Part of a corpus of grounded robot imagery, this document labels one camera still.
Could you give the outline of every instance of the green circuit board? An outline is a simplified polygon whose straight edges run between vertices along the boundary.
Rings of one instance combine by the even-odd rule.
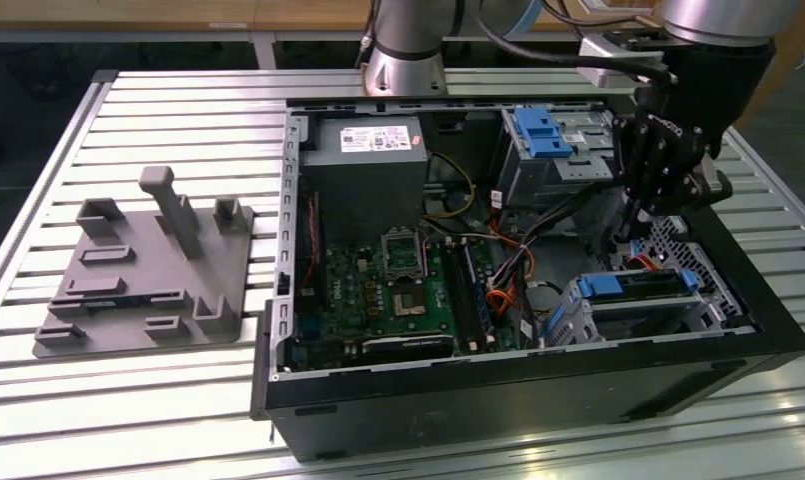
[[[425,276],[409,285],[425,292],[425,313],[410,315],[394,311],[394,291],[402,282],[389,285],[385,280],[381,245],[332,248],[328,254],[326,339],[414,332],[454,334],[441,259],[432,248],[426,249]],[[358,260],[366,260],[366,271],[358,269]]]
[[[381,338],[449,335],[454,338],[454,351],[462,350],[456,338],[441,246],[433,243],[421,245],[418,250],[405,245],[393,249],[386,259],[392,269],[413,268],[417,256],[422,258],[422,274],[413,279],[388,279],[384,252],[381,242],[329,245],[322,301],[314,302],[312,309],[297,310],[299,344],[294,358],[301,368],[345,366],[342,359],[350,349],[364,341]],[[477,275],[485,281],[494,268],[485,242],[473,242],[470,252],[481,265]],[[497,341],[488,351],[513,349],[512,331],[496,329],[493,334]]]

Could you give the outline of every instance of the cable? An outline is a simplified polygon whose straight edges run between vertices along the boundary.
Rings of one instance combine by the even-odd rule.
[[[549,7],[548,0],[541,0],[541,3],[545,4],[545,9],[546,9]],[[562,10],[562,13],[565,14],[565,16],[568,18],[572,18],[572,15],[570,15],[570,13],[568,11],[568,5],[565,4],[565,0],[557,0],[557,3],[560,4],[560,10]],[[577,40],[580,40],[582,42],[582,40],[584,40],[584,32],[580,31],[580,28],[577,27],[577,25],[574,25],[573,23],[568,23],[568,22],[564,22],[564,23],[568,24],[568,28],[570,28],[572,32],[574,32],[574,36],[577,37]]]
[[[492,303],[494,301],[493,297],[497,297],[502,299],[508,304],[514,305],[514,298],[512,298],[512,296],[506,292],[504,292],[502,290],[490,290],[485,294],[485,298],[488,299],[489,303],[492,304],[492,307],[494,307],[496,310],[500,310],[502,306],[500,306],[498,308],[494,303]]]
[[[380,6],[381,0],[370,0],[370,13],[366,17],[364,37],[361,38],[361,48],[358,49],[358,56],[354,60],[354,68],[361,68],[364,55],[366,55],[368,50],[373,46],[373,39],[376,38],[376,16],[378,15]]]
[[[536,243],[541,233],[549,231],[562,220],[570,217],[577,211],[586,205],[589,200],[600,192],[608,188],[613,188],[620,185],[617,182],[612,183],[593,183],[586,186],[573,196],[562,200],[554,207],[548,210],[530,229],[526,231],[518,242],[518,250],[509,257],[509,259],[500,266],[497,273],[494,274],[493,286],[501,288],[506,285],[513,273],[518,270],[521,251],[528,250],[533,243]]]
[[[550,290],[557,292],[558,295],[562,295],[562,293],[564,293],[562,288],[560,288],[560,286],[556,283],[549,282],[548,280],[545,280],[544,282],[536,282],[536,286],[549,288]]]
[[[586,67],[586,68],[605,68],[614,70],[630,75],[648,77],[650,80],[660,84],[672,83],[672,77],[669,72],[658,70],[657,68],[640,65],[637,63],[625,62],[621,60],[613,60],[605,57],[589,57],[584,55],[564,55],[558,53],[545,53],[536,50],[530,50],[506,40],[492,28],[486,25],[480,15],[482,9],[482,3],[485,0],[480,0],[480,8],[473,8],[472,13],[476,18],[477,24],[485,33],[489,40],[497,45],[497,47],[514,54],[520,57],[529,58],[532,60],[540,60],[544,62],[561,63],[570,67]]]
[[[516,242],[512,238],[509,238],[508,236],[505,236],[502,233],[500,233],[500,230],[497,230],[497,219],[492,220],[492,224],[489,225],[489,229],[492,230],[492,233],[494,235],[497,235],[500,237],[500,239],[506,242],[509,245],[512,245],[513,247],[520,247],[521,244],[518,242]],[[530,278],[533,278],[533,275],[536,273],[536,255],[533,255],[533,252],[530,251],[529,248],[524,249],[525,253],[526,253],[526,258],[530,261],[530,273],[526,274],[528,280]]]
[[[650,271],[657,271],[657,270],[660,270],[660,268],[657,267],[657,265],[654,265],[654,262],[652,261],[652,259],[650,259],[650,258],[648,258],[648,257],[645,256],[645,254],[644,254],[644,253],[641,253],[641,254],[638,254],[636,257],[630,257],[630,258],[628,259],[628,263],[630,263],[630,262],[633,262],[633,261],[640,262],[640,263],[642,264],[642,266],[644,266],[645,268],[648,268]]]
[[[560,20],[561,22],[568,23],[569,25],[573,25],[576,27],[606,27],[608,25],[618,25],[620,23],[628,23],[628,22],[641,23],[637,21],[636,16],[609,18],[606,20],[577,20],[577,19],[572,18],[570,14],[568,12],[568,7],[565,6],[565,0],[557,0],[557,1],[560,2],[560,8],[562,9],[564,13],[560,13],[557,11],[557,9],[553,8],[553,5],[550,5],[550,3],[548,3],[548,0],[541,0],[545,10],[548,10],[548,13],[550,13],[550,15],[553,15],[557,18],[557,20]]]
[[[308,288],[308,284],[310,282],[310,277],[313,277],[313,269],[317,265],[317,256],[320,255],[320,248],[317,245],[317,231],[314,227],[316,223],[316,207],[313,205],[313,197],[308,201],[308,221],[310,222],[310,267],[308,267],[308,274],[305,275],[305,280],[301,282],[301,288]]]
[[[449,237],[476,237],[476,238],[485,238],[488,240],[500,240],[500,237],[497,237],[494,235],[488,235],[485,233],[476,233],[476,232],[462,233],[462,232],[456,232],[454,230],[450,230],[449,228],[446,228],[444,225],[441,225],[438,222],[436,222],[430,218],[424,218],[424,222],[426,222],[429,224],[429,226],[434,230],[438,231],[438,233],[442,233],[444,235],[446,235]]]
[[[462,213],[465,213],[468,211],[468,209],[470,209],[470,207],[473,206],[473,202],[476,201],[476,197],[477,197],[477,186],[474,185],[473,180],[470,179],[470,175],[468,175],[468,172],[465,172],[465,170],[461,168],[458,163],[456,163],[456,160],[453,160],[450,157],[448,157],[446,155],[444,155],[440,152],[432,152],[432,155],[441,158],[446,163],[449,163],[449,165],[453,167],[453,169],[461,174],[462,177],[465,177],[465,180],[468,181],[468,188],[470,189],[470,194],[469,194],[470,196],[468,197],[468,203],[458,210],[456,210],[453,212],[445,212],[445,213],[428,213],[426,215],[424,215],[424,218],[430,218],[430,219],[453,218],[457,215],[461,215]]]

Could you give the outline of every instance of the black cable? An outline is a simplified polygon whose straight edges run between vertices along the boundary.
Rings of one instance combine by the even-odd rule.
[[[606,27],[608,25],[618,25],[620,23],[628,23],[628,22],[637,21],[636,16],[609,18],[606,20],[577,20],[577,19],[572,18],[570,14],[568,12],[568,8],[565,6],[565,0],[557,0],[557,1],[560,2],[560,8],[562,9],[564,13],[560,13],[557,11],[557,9],[553,8],[553,5],[550,5],[550,3],[548,3],[548,0],[541,0],[545,10],[548,10],[548,13],[550,13],[550,15],[553,15],[557,18],[557,20],[560,20],[564,23],[568,23],[569,25],[574,25],[576,27]]]
[[[494,285],[497,288],[502,288],[506,285],[512,275],[517,272],[518,266],[522,263],[520,260],[524,258],[524,250],[533,246],[540,235],[549,231],[562,220],[574,215],[600,192],[618,185],[618,182],[593,183],[588,185],[580,192],[562,200],[541,215],[521,237],[521,247],[497,270],[494,276]]]
[[[672,81],[669,72],[658,70],[653,67],[621,60],[613,60],[605,57],[589,57],[584,55],[564,55],[558,53],[538,52],[512,43],[494,30],[492,30],[482,20],[480,11],[482,9],[484,1],[485,0],[480,0],[480,8],[472,9],[473,16],[476,17],[477,24],[480,25],[485,36],[497,45],[497,47],[500,47],[501,50],[518,55],[520,57],[529,58],[530,60],[561,63],[570,67],[604,68],[630,75],[648,77],[660,84],[668,84]]]
[[[370,38],[370,46],[372,42],[376,41],[376,16],[378,15],[378,0],[370,0],[370,13],[366,17],[366,24],[364,26],[364,37],[361,42],[364,42],[364,38]],[[358,47],[358,56],[354,60],[354,68],[361,68],[361,62],[364,61],[364,55],[369,51],[370,47],[364,46],[364,43]]]
[[[548,4],[548,0],[541,0],[541,3],[545,4],[545,10],[549,10],[548,7],[550,5]],[[560,10],[562,10],[562,13],[565,14],[565,16],[568,18],[572,18],[572,14],[568,11],[568,5],[565,4],[565,0],[557,0],[557,3],[560,4]],[[577,25],[574,25],[573,23],[568,23],[565,21],[562,23],[568,24],[568,28],[570,28],[572,32],[574,32],[574,36],[577,37],[577,40],[580,40],[582,42],[584,41],[584,32],[580,31],[580,27]]]
[[[470,232],[460,232],[460,231],[453,230],[449,227],[445,227],[441,223],[438,223],[437,220],[433,220],[432,218],[424,218],[422,221],[426,222],[429,225],[432,225],[436,228],[436,230],[438,230],[438,232],[442,232],[444,234],[464,235],[465,233],[470,233]]]
[[[553,282],[550,282],[548,280],[545,280],[544,282],[538,282],[538,286],[540,287],[548,287],[550,290],[553,290],[554,292],[557,292],[558,295],[562,295],[562,293],[564,293],[562,292],[562,288],[560,288],[560,286],[556,283],[553,283]]]

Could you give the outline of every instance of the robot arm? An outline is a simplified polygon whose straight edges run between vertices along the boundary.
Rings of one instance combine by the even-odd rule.
[[[626,55],[662,53],[674,79],[638,88],[636,112],[613,125],[625,183],[625,240],[648,234],[653,217],[732,195],[731,182],[710,159],[720,154],[722,134],[743,115],[776,54],[772,37],[799,6],[791,0],[761,1],[761,8],[757,3],[669,0],[664,30],[626,30],[584,40],[602,40],[604,48]]]
[[[718,156],[722,134],[749,103],[776,54],[773,35],[799,0],[666,0],[662,29],[592,33],[580,56],[502,38],[529,7],[528,0],[380,1],[368,93],[446,94],[442,38],[472,28],[509,53],[577,67],[598,86],[642,82],[634,113],[614,121],[613,143],[626,203],[620,236],[644,237],[656,216],[732,195],[708,158]]]

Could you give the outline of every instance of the metal rail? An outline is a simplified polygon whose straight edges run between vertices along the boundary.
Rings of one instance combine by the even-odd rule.
[[[456,95],[600,94],[561,70],[452,70]],[[680,415],[299,465],[269,422],[246,418],[257,315],[271,295],[285,100],[361,94],[353,71],[154,72],[94,85],[0,250],[0,478],[370,479],[805,476],[805,357]],[[732,133],[716,206],[805,329],[805,210]],[[165,163],[195,207],[239,195],[258,218],[242,338],[225,348],[38,360],[46,316],[81,233],[81,202],[153,208],[135,186]]]

